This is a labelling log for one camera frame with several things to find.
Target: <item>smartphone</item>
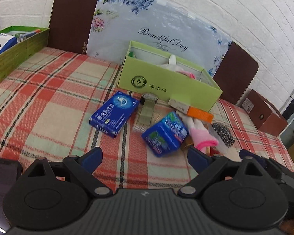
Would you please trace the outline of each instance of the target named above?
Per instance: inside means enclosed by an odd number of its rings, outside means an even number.
[[[21,174],[22,166],[18,161],[0,158],[0,235],[10,229],[2,209],[3,197]]]

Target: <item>toothpaste box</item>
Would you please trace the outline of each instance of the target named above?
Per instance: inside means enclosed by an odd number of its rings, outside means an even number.
[[[142,138],[157,157],[178,150],[188,134],[187,128],[175,112],[170,112],[143,134]]]
[[[89,119],[89,124],[115,138],[140,101],[116,92]]]

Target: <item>green box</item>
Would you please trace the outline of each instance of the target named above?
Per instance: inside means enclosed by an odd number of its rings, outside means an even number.
[[[201,66],[176,57],[177,64],[199,75],[203,81],[191,79],[181,73],[155,64],[166,64],[171,54],[148,45],[130,41],[118,87],[137,93],[154,93],[168,102],[170,98],[209,111],[222,90]]]
[[[10,26],[0,33],[31,32],[40,29],[41,32],[22,41],[0,54],[0,82],[30,56],[37,53],[48,44],[49,28],[31,26]]]

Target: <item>plaid tablecloth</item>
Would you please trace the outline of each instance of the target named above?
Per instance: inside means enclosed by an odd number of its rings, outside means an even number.
[[[178,188],[194,178],[197,174],[186,152],[178,150],[165,158],[153,155],[140,134],[132,131],[135,114],[116,139],[89,125],[91,114],[120,90],[120,69],[115,63],[53,48],[44,48],[21,64],[0,83],[0,157],[19,160],[26,169],[40,156],[60,161],[100,146],[104,157],[95,176],[113,190]],[[160,102],[156,110],[171,109]],[[245,148],[294,171],[280,139],[258,132],[241,108],[220,100],[212,113],[236,139],[226,156],[239,160],[237,153]]]

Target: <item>white and blue box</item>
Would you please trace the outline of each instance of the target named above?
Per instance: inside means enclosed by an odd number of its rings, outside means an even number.
[[[115,138],[139,103],[140,101],[118,91],[90,117],[89,124]]]

